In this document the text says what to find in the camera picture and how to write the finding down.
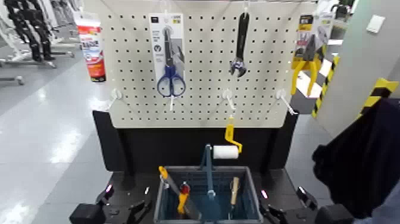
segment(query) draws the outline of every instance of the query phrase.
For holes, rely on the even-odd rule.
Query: tool basket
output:
[[[207,173],[199,170],[199,166],[169,166],[165,167],[168,174],[179,187],[184,181],[190,186],[190,200],[202,213],[201,220],[178,219],[178,195],[163,181],[158,189],[157,203],[154,212],[154,223],[160,224],[195,224],[195,223],[262,223],[263,217],[258,210],[258,198],[248,167],[244,166],[214,166],[212,180],[215,191],[214,201],[207,196]],[[236,207],[233,219],[228,220],[230,199],[232,195],[231,182],[237,176],[240,178],[237,192]]]

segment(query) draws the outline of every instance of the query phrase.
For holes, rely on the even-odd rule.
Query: yellow and black hazard stripe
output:
[[[318,97],[318,99],[315,101],[314,109],[313,109],[312,112],[311,112],[311,115],[312,115],[314,118],[317,117],[318,110],[321,108],[322,99],[325,97],[326,91],[328,90],[329,82],[332,80],[332,77],[333,77],[333,75],[334,75],[334,73],[335,73],[335,68],[336,68],[336,66],[337,66],[338,63],[339,63],[339,59],[340,59],[340,58],[339,58],[338,56],[335,56],[335,57],[333,58],[332,66],[330,67],[328,76],[326,76],[325,82],[324,82],[324,84],[322,85],[322,91],[321,91],[320,97]]]
[[[368,97],[368,99],[365,101],[364,107],[362,108],[360,114],[357,116],[357,118],[361,117],[363,114],[365,114],[371,107],[378,102],[381,98],[387,98],[391,95],[392,92],[394,92],[399,85],[399,82],[391,82],[387,81],[384,78],[379,78],[375,86],[372,90],[372,93]]]

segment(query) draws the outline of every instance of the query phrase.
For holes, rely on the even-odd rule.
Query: white pegboard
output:
[[[238,18],[243,2],[169,1],[171,13],[183,13],[186,92],[169,111],[169,98],[157,92],[149,33],[149,13],[163,12],[161,1],[85,0],[85,11],[101,17],[107,79],[124,98],[110,109],[117,128],[225,127],[232,114],[222,99],[233,91],[236,127],[281,127],[285,104],[279,89],[290,92],[292,59],[299,16],[312,2],[252,2],[244,59],[247,74],[229,73],[236,55]]]

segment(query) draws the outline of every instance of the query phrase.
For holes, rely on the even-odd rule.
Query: yellow tool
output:
[[[232,143],[233,145],[236,145],[239,150],[239,153],[242,153],[243,145],[233,140],[233,129],[235,128],[233,121],[234,121],[234,118],[232,116],[230,116],[228,124],[226,126],[226,130],[225,130],[225,140],[227,142]]]
[[[293,73],[292,90],[290,92],[292,95],[296,93],[296,83],[299,72],[303,70],[306,66],[310,67],[311,72],[311,80],[310,84],[308,85],[307,96],[311,95],[311,90],[315,81],[317,81],[318,75],[317,63],[315,62],[316,60],[318,60],[318,54],[315,53],[315,35],[311,35],[305,48],[303,59],[296,66],[295,72]]]
[[[178,205],[178,213],[185,214],[185,204],[186,200],[188,200],[189,194],[179,194],[179,205]]]
[[[172,180],[171,176],[168,175],[167,170],[162,167],[159,166],[158,170],[160,171],[160,174],[162,176],[162,178],[164,179],[164,181],[170,185],[170,187],[172,188],[172,190],[180,197],[181,193],[178,189],[178,186],[175,184],[175,181]],[[196,208],[196,206],[194,205],[194,203],[190,200],[189,196],[187,196],[187,199],[185,201],[185,203],[183,204],[183,209],[185,210],[185,213],[191,218],[191,219],[196,219],[196,220],[200,220],[202,217],[202,214],[200,213],[200,211]]]

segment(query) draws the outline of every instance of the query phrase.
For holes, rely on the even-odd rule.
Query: pegboard hook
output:
[[[284,90],[284,89],[280,89],[280,90],[278,90],[277,92],[276,92],[276,98],[277,99],[281,99],[283,102],[284,102],[284,104],[287,106],[287,108],[289,109],[289,113],[291,114],[291,115],[296,115],[296,114],[298,114],[297,112],[295,112],[295,110],[293,110],[293,108],[290,106],[290,104],[286,101],[286,99],[285,99],[285,96],[286,96],[286,91]]]
[[[168,19],[167,13],[171,11],[171,2],[170,0],[162,0],[162,2],[163,8],[161,9],[161,11],[164,12],[164,19]]]
[[[170,102],[170,111],[174,110],[174,96],[171,95],[171,102]]]
[[[245,0],[244,2],[244,12],[249,13],[249,8],[250,8],[250,0]]]
[[[229,107],[234,111],[236,110],[236,108],[235,105],[233,104],[232,96],[233,96],[232,91],[229,88],[225,89],[225,91],[222,93],[222,99],[228,100]]]
[[[111,101],[110,104],[108,105],[108,107],[107,107],[107,109],[106,109],[107,111],[110,110],[110,108],[113,106],[113,104],[114,104],[114,102],[115,102],[116,100],[121,100],[122,97],[123,97],[123,95],[122,95],[121,91],[119,91],[118,89],[113,89],[113,90],[111,91],[111,97],[112,97],[112,101]]]

